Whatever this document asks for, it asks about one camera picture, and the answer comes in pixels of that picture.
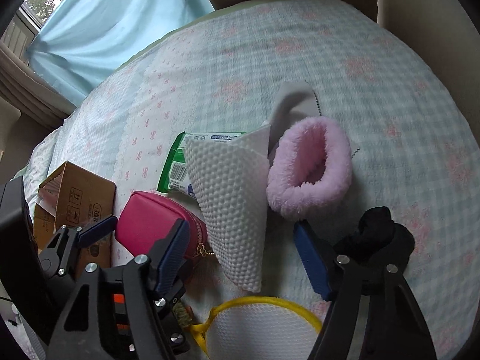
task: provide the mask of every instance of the light blue curtain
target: light blue curtain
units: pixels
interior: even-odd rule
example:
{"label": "light blue curtain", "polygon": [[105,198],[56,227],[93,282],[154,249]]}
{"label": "light blue curtain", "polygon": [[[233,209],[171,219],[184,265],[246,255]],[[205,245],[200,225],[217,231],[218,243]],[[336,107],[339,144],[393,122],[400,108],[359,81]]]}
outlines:
{"label": "light blue curtain", "polygon": [[214,9],[209,0],[63,0],[27,50],[75,105],[150,43]]}

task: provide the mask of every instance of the barcode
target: barcode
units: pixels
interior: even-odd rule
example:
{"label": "barcode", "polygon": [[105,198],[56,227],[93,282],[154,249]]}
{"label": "barcode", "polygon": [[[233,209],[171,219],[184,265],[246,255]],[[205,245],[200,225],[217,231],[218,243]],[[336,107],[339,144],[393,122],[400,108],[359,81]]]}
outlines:
{"label": "barcode", "polygon": [[183,181],[187,174],[187,166],[184,163],[175,162],[170,172],[170,178],[172,180]]}

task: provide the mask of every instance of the magenta zippered pouch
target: magenta zippered pouch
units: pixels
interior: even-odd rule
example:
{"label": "magenta zippered pouch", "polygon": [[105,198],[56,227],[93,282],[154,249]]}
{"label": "magenta zippered pouch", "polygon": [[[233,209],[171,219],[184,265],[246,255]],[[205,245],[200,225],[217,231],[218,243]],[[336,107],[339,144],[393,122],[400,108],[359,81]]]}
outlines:
{"label": "magenta zippered pouch", "polygon": [[190,225],[190,243],[185,257],[193,259],[208,254],[205,223],[177,202],[150,192],[135,191],[118,219],[115,238],[134,256],[148,254],[157,239],[167,236],[177,219]]}

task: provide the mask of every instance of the cardboard box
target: cardboard box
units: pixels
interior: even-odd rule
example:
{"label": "cardboard box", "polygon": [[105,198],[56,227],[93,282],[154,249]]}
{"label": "cardboard box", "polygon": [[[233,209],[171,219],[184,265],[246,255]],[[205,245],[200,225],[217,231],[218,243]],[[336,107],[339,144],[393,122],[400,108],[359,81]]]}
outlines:
{"label": "cardboard box", "polygon": [[[38,188],[34,211],[34,237],[38,249],[63,225],[84,227],[108,216],[113,210],[115,183],[64,162]],[[110,266],[110,236],[82,249],[77,264],[80,273],[88,263]]]}

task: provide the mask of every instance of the white mesh fabric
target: white mesh fabric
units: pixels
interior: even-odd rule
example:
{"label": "white mesh fabric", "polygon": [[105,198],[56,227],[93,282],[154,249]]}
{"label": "white mesh fabric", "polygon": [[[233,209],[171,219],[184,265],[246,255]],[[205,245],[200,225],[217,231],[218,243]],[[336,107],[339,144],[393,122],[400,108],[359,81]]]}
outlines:
{"label": "white mesh fabric", "polygon": [[296,312],[268,303],[220,312],[205,335],[210,360],[306,360],[316,339]]}
{"label": "white mesh fabric", "polygon": [[225,275],[252,292],[262,280],[269,131],[264,126],[230,143],[191,140],[184,149],[208,242]]}

